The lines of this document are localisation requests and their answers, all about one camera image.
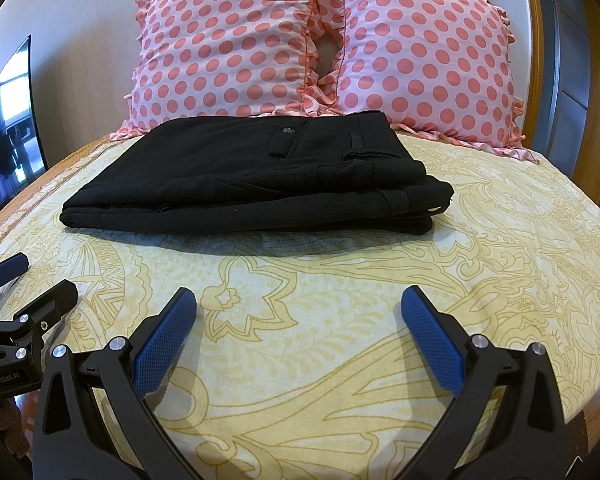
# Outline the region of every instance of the wooden bed frame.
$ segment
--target wooden bed frame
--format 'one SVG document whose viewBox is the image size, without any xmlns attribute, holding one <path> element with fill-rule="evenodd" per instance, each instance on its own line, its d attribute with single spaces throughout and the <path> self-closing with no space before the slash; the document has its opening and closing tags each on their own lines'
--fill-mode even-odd
<svg viewBox="0 0 600 480">
<path fill-rule="evenodd" d="M 524 122 L 525 145 L 530 146 L 540 107 L 542 91 L 542 71 L 544 59 L 544 39 L 542 35 L 542 12 L 540 0 L 529 0 L 531 9 L 531 70 L 526 119 Z M 584 129 L 582 147 L 577 158 L 573 181 L 596 204 L 600 204 L 600 7 L 596 0 L 584 0 L 588 20 L 591 49 L 591 81 L 588 114 Z M 0 225 L 14 209 L 18 208 L 42 186 L 51 181 L 61 171 L 70 168 L 83 156 L 107 141 L 108 136 L 95 140 L 56 164 L 35 183 L 21 192 L 0 212 Z M 571 454 L 584 458 L 600 439 L 600 389 L 569 424 L 571 434 Z"/>
</svg>

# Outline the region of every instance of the metal screw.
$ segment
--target metal screw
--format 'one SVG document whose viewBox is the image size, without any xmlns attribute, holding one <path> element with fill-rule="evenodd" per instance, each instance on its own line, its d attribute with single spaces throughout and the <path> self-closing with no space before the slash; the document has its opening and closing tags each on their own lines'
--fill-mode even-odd
<svg viewBox="0 0 600 480">
<path fill-rule="evenodd" d="M 112 350 L 122 350 L 126 345 L 126 339 L 123 337 L 114 337 L 109 341 L 109 348 Z"/>
<path fill-rule="evenodd" d="M 62 357 L 66 354 L 66 346 L 58 345 L 54 348 L 54 357 Z"/>
<path fill-rule="evenodd" d="M 546 347 L 542 343 L 533 343 L 531 350 L 537 355 L 544 355 L 546 353 Z"/>
<path fill-rule="evenodd" d="M 486 348 L 488 346 L 488 339 L 481 334 L 472 336 L 470 342 L 473 343 L 475 348 Z"/>
</svg>

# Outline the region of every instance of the paisley pattern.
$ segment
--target paisley pattern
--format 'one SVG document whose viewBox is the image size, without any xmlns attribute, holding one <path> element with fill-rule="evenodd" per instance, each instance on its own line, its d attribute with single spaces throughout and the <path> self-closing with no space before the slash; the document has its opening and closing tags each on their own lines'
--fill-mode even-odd
<svg viewBox="0 0 600 480">
<path fill-rule="evenodd" d="M 512 348 L 542 341 L 571 418 L 600 387 L 600 209 L 540 155 L 535 165 L 400 139 L 456 190 L 420 237 L 69 230 L 58 221 L 64 200 L 137 139 L 104 144 L 1 225 L 0 259 L 24 251 L 31 266 L 0 290 L 0 319 L 67 278 L 80 301 L 46 352 L 59 342 L 88 350 L 129 335 L 179 286 L 195 291 L 198 320 L 148 402 L 208 479 L 392 478 L 451 400 L 400 317 L 415 283 L 469 333 Z"/>
</svg>

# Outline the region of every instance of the polka dot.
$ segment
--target polka dot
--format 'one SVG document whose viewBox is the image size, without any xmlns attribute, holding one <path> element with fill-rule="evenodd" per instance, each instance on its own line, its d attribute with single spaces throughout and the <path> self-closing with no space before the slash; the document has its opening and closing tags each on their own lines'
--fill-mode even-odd
<svg viewBox="0 0 600 480">
<path fill-rule="evenodd" d="M 465 115 L 462 118 L 462 128 L 472 130 L 475 127 L 475 118 L 471 115 Z"/>
<path fill-rule="evenodd" d="M 398 0 L 398 2 L 400 2 L 400 5 L 406 9 L 410 9 L 414 5 L 413 0 Z"/>
<path fill-rule="evenodd" d="M 198 54 L 198 56 L 200 56 L 203 59 L 205 57 L 209 57 L 209 56 L 211 56 L 211 47 L 209 45 L 203 45 L 197 51 L 197 54 Z"/>
<path fill-rule="evenodd" d="M 438 41 L 437 34 L 433 32 L 433 30 L 425 30 L 424 39 L 427 40 L 429 43 L 437 43 Z"/>
<path fill-rule="evenodd" d="M 384 88 L 387 92 L 393 92 L 398 89 L 399 82 L 397 78 L 392 75 L 385 77 L 382 81 L 382 88 Z"/>
<path fill-rule="evenodd" d="M 440 120 L 444 124 L 451 124 L 455 120 L 455 112 L 451 108 L 445 108 L 440 112 Z"/>
<path fill-rule="evenodd" d="M 390 52 L 391 54 L 397 54 L 402 50 L 402 44 L 398 40 L 388 40 L 385 48 L 387 52 Z"/>
<path fill-rule="evenodd" d="M 458 52 L 460 50 L 460 43 L 458 43 L 455 38 L 446 38 L 446 46 L 448 46 L 454 52 Z"/>
<path fill-rule="evenodd" d="M 244 38 L 242 40 L 242 43 L 240 44 L 240 46 L 242 47 L 243 50 L 251 50 L 253 47 L 256 46 L 256 39 L 252 38 L 252 37 L 248 37 L 248 38 Z"/>
<path fill-rule="evenodd" d="M 444 65 L 448 64 L 451 60 L 451 58 L 445 50 L 437 50 L 435 52 L 435 59 L 438 60 L 439 63 L 442 63 Z"/>
<path fill-rule="evenodd" d="M 365 75 L 360 78 L 360 81 L 357 82 L 357 86 L 362 90 L 368 90 L 373 86 L 373 78 L 369 75 Z"/>
<path fill-rule="evenodd" d="M 413 56 L 424 57 L 427 55 L 427 48 L 421 43 L 414 43 L 411 46 L 411 52 Z"/>
<path fill-rule="evenodd" d="M 365 60 L 358 59 L 357 61 L 355 61 L 355 63 L 353 63 L 351 70 L 352 70 L 352 72 L 360 72 L 360 70 L 362 70 L 364 67 L 365 67 Z"/>
<path fill-rule="evenodd" d="M 240 63 L 242 62 L 242 56 L 239 56 L 238 54 L 236 54 L 235 56 L 231 56 L 228 60 L 227 60 L 227 65 L 230 66 L 231 68 L 234 68 L 236 66 L 238 66 Z"/>
<path fill-rule="evenodd" d="M 446 25 L 446 23 L 443 22 L 443 20 L 435 20 L 435 22 L 433 22 L 433 25 L 435 25 L 435 28 L 440 32 L 446 32 L 449 30 L 448 25 Z"/>
<path fill-rule="evenodd" d="M 455 34 L 458 36 L 458 38 L 460 38 L 461 40 L 468 40 L 468 32 L 466 32 L 466 30 L 464 30 L 462 27 L 457 27 L 455 29 Z"/>
<path fill-rule="evenodd" d="M 411 95 L 422 95 L 424 92 L 424 85 L 418 79 L 411 79 L 408 88 Z"/>
<path fill-rule="evenodd" d="M 260 72 L 260 78 L 263 81 L 271 81 L 275 78 L 275 76 L 276 76 L 275 68 L 272 68 L 270 66 L 262 69 L 262 71 Z"/>
<path fill-rule="evenodd" d="M 197 69 L 198 69 L 198 64 L 191 63 L 189 66 L 187 66 L 187 75 L 193 75 L 195 72 L 197 72 Z"/>
<path fill-rule="evenodd" d="M 375 59 L 373 59 L 373 62 L 371 63 L 373 70 L 375 70 L 376 72 L 383 72 L 384 70 L 386 70 L 388 65 L 389 65 L 389 62 L 386 60 L 385 57 L 376 57 Z"/>
<path fill-rule="evenodd" d="M 389 9 L 389 12 L 387 12 L 386 15 L 390 20 L 401 20 L 404 16 L 400 9 Z"/>
<path fill-rule="evenodd" d="M 482 135 L 484 135 L 485 137 L 488 137 L 490 134 L 493 133 L 493 124 L 486 121 L 485 123 L 482 124 L 480 131 L 482 132 Z"/>
<path fill-rule="evenodd" d="M 218 51 L 220 54 L 228 54 L 233 50 L 233 42 L 232 41 L 222 41 L 220 46 L 218 47 Z"/>
<path fill-rule="evenodd" d="M 417 105 L 416 112 L 420 117 L 429 117 L 433 113 L 433 107 L 429 103 L 423 102 Z"/>
<path fill-rule="evenodd" d="M 247 88 L 247 97 L 251 100 L 257 100 L 262 97 L 262 88 L 259 85 L 251 85 Z"/>
<path fill-rule="evenodd" d="M 455 96 L 455 104 L 458 105 L 458 108 L 467 108 L 468 107 L 468 95 L 464 92 L 460 92 Z"/>
<path fill-rule="evenodd" d="M 413 38 L 416 33 L 416 31 L 410 25 L 400 25 L 398 31 L 400 32 L 400 35 L 404 36 L 405 38 Z"/>
<path fill-rule="evenodd" d="M 260 63 L 264 63 L 264 60 L 266 60 L 266 58 L 267 58 L 267 54 L 265 54 L 262 51 L 258 51 L 258 52 L 251 54 L 251 62 L 254 65 L 259 65 Z"/>
<path fill-rule="evenodd" d="M 474 94 L 477 94 L 480 92 L 480 82 L 474 77 L 470 78 L 468 80 L 468 89 Z"/>
<path fill-rule="evenodd" d="M 347 94 L 344 98 L 344 104 L 347 108 L 355 108 L 357 106 L 357 95 Z"/>
<path fill-rule="evenodd" d="M 391 108 L 397 113 L 403 113 L 409 108 L 409 102 L 404 97 L 396 97 L 391 102 Z"/>
<path fill-rule="evenodd" d="M 227 76 L 224 72 L 221 72 L 217 76 L 215 76 L 215 78 L 213 79 L 213 84 L 219 88 L 221 86 L 224 86 L 228 80 L 229 76 Z"/>
<path fill-rule="evenodd" d="M 478 114 L 486 115 L 488 112 L 488 105 L 486 104 L 485 101 L 480 99 L 477 103 L 475 103 L 475 109 Z"/>
<path fill-rule="evenodd" d="M 421 12 L 414 12 L 411 14 L 411 19 L 417 23 L 417 25 L 424 25 L 427 22 L 427 17 Z"/>
<path fill-rule="evenodd" d="M 437 69 L 434 64 L 427 63 L 422 67 L 422 74 L 427 79 L 435 79 L 437 77 Z"/>
<path fill-rule="evenodd" d="M 478 66 L 478 75 L 484 80 L 488 79 L 488 71 L 482 65 Z"/>
<path fill-rule="evenodd" d="M 462 70 L 464 72 L 470 71 L 470 63 L 464 57 L 461 57 L 460 59 L 458 59 L 458 66 L 460 67 L 460 70 Z"/>
<path fill-rule="evenodd" d="M 382 97 L 378 94 L 371 94 L 366 98 L 366 105 L 371 110 L 378 110 L 382 107 Z"/>
<path fill-rule="evenodd" d="M 238 117 L 246 117 L 251 115 L 251 107 L 247 105 L 240 105 L 236 110 L 236 115 Z"/>
<path fill-rule="evenodd" d="M 386 23 L 378 23 L 378 25 L 375 25 L 375 33 L 378 36 L 386 36 L 390 30 L 390 27 Z"/>
<path fill-rule="evenodd" d="M 273 85 L 273 88 L 271 89 L 271 93 L 273 94 L 273 97 L 277 97 L 278 99 L 281 99 L 283 97 L 286 97 L 288 90 L 286 89 L 286 86 L 284 86 L 284 85 Z"/>
<path fill-rule="evenodd" d="M 300 72 L 296 68 L 289 68 L 285 72 L 285 79 L 289 82 L 297 81 L 300 78 Z"/>
<path fill-rule="evenodd" d="M 376 51 L 376 49 L 378 48 L 377 43 L 375 43 L 374 41 L 367 41 L 365 43 L 365 54 L 372 54 Z"/>
<path fill-rule="evenodd" d="M 238 100 L 238 91 L 235 88 L 229 88 L 224 92 L 224 100 L 228 103 L 235 103 Z"/>
<path fill-rule="evenodd" d="M 446 88 L 443 86 L 436 86 L 433 88 L 433 99 L 435 99 L 439 103 L 445 102 L 449 97 L 449 92 L 446 91 Z"/>
</svg>

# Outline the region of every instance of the pillow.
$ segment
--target pillow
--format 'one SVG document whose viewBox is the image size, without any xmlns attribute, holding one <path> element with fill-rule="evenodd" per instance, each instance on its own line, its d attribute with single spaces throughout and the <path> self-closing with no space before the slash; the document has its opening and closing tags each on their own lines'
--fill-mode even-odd
<svg viewBox="0 0 600 480">
<path fill-rule="evenodd" d="M 323 113 L 381 110 L 395 130 L 534 160 L 515 124 L 522 102 L 502 9 L 487 0 L 319 3 L 336 9 L 320 14 L 342 46 L 319 83 Z"/>
<path fill-rule="evenodd" d="M 317 115 L 315 0 L 136 0 L 129 119 L 111 138 L 202 115 Z"/>
</svg>

